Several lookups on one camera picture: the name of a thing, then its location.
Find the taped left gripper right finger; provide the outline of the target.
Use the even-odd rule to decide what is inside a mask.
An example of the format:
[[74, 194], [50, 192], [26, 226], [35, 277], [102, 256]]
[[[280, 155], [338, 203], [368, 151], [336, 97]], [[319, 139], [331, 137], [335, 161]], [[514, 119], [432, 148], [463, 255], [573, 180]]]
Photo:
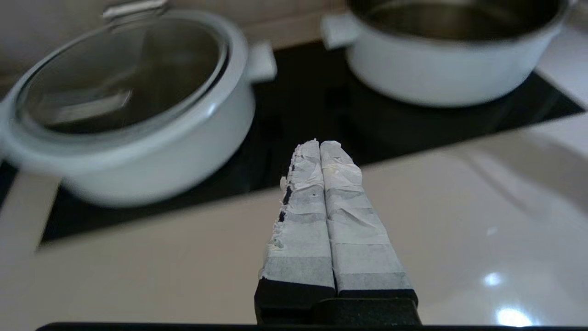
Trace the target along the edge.
[[337, 141], [322, 142], [321, 167], [338, 296], [418, 303], [388, 231], [365, 193], [361, 169]]

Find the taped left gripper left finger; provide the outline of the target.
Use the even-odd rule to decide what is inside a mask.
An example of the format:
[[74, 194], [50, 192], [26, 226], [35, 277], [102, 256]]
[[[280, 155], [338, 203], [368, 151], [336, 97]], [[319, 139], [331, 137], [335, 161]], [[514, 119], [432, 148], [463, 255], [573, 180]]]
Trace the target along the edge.
[[283, 197], [255, 291], [261, 325], [309, 324], [313, 308], [335, 296], [319, 142], [294, 149]]

